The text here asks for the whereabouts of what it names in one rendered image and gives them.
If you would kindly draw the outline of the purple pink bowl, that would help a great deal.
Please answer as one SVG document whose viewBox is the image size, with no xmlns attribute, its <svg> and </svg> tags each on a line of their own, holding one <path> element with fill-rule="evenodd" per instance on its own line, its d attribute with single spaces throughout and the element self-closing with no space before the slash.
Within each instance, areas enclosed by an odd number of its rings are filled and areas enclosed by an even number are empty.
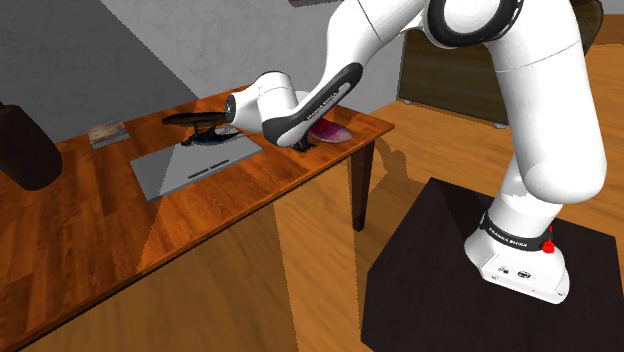
<svg viewBox="0 0 624 352">
<path fill-rule="evenodd" d="M 325 118 L 320 118 L 308 130 L 308 134 L 317 140 L 332 144 L 345 143 L 353 138 L 352 132 L 346 127 Z"/>
</svg>

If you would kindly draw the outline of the dark wooden cabinet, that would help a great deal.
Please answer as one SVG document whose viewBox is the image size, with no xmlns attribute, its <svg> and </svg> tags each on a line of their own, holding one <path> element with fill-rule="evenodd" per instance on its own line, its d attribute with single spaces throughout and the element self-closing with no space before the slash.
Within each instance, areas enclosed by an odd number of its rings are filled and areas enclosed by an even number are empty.
<svg viewBox="0 0 624 352">
<path fill-rule="evenodd" d="M 482 44 L 441 49 L 424 33 L 405 35 L 398 97 L 506 128 L 508 118 L 491 56 Z"/>
</svg>

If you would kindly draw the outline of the brown wooden table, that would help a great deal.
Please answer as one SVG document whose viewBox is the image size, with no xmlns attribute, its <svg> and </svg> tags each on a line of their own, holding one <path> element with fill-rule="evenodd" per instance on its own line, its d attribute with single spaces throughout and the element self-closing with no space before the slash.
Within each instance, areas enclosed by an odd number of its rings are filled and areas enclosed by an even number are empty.
<svg viewBox="0 0 624 352">
<path fill-rule="evenodd" d="M 83 135 L 60 142 L 62 173 L 42 190 L 0 176 L 0 352 L 18 352 L 344 160 L 361 229 L 374 144 L 392 124 L 342 106 L 328 119 L 352 139 L 299 153 L 254 135 L 259 154 L 154 202 L 131 161 L 187 135 L 164 112 L 130 120 L 128 139 L 100 149 Z"/>
</svg>

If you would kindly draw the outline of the black spiky figure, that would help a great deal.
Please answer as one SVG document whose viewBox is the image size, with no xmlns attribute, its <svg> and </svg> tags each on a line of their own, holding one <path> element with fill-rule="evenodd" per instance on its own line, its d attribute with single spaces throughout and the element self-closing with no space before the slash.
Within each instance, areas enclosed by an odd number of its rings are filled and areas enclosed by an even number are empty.
<svg viewBox="0 0 624 352">
<path fill-rule="evenodd" d="M 216 132 L 216 127 L 212 126 L 206 130 L 201 131 L 197 125 L 194 126 L 193 134 L 186 140 L 181 142 L 184 147 L 190 147 L 193 145 L 211 146 L 226 142 L 236 136 L 240 132 L 219 134 Z"/>
</svg>

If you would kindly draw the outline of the flat grey laptop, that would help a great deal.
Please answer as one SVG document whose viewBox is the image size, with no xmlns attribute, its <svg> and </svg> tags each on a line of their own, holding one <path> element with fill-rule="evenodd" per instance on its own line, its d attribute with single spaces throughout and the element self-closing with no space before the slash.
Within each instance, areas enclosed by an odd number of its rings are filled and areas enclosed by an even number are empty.
<svg viewBox="0 0 624 352">
<path fill-rule="evenodd" d="M 213 145 L 181 143 L 130 161 L 148 202 L 158 200 L 261 153 L 263 148 L 243 134 Z"/>
</svg>

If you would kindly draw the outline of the dark robot stand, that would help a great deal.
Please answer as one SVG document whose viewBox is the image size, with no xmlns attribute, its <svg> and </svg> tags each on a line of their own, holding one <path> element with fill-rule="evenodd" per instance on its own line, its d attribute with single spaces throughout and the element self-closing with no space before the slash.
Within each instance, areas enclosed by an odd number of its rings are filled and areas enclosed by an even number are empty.
<svg viewBox="0 0 624 352">
<path fill-rule="evenodd" d="M 488 283 L 464 252 L 491 197 L 430 179 L 367 275 L 361 340 L 373 352 L 624 352 L 614 237 L 565 220 L 570 274 L 554 305 Z"/>
</svg>

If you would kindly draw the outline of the dark brown rounded object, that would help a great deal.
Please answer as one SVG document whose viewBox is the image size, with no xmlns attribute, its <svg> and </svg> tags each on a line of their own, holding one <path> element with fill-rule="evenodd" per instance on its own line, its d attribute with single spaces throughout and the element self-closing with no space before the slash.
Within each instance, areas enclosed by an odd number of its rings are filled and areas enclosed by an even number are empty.
<svg viewBox="0 0 624 352">
<path fill-rule="evenodd" d="M 0 171 L 27 191 L 52 184 L 62 156 L 41 127 L 17 105 L 0 102 Z"/>
</svg>

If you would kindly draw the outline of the small brown book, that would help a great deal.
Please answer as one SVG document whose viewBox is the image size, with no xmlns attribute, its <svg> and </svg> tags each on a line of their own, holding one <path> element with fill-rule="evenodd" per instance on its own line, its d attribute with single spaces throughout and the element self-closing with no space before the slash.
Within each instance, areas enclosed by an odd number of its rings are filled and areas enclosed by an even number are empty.
<svg viewBox="0 0 624 352">
<path fill-rule="evenodd" d="M 88 138 L 93 149 L 99 149 L 130 137 L 124 123 L 111 121 L 88 129 Z"/>
</svg>

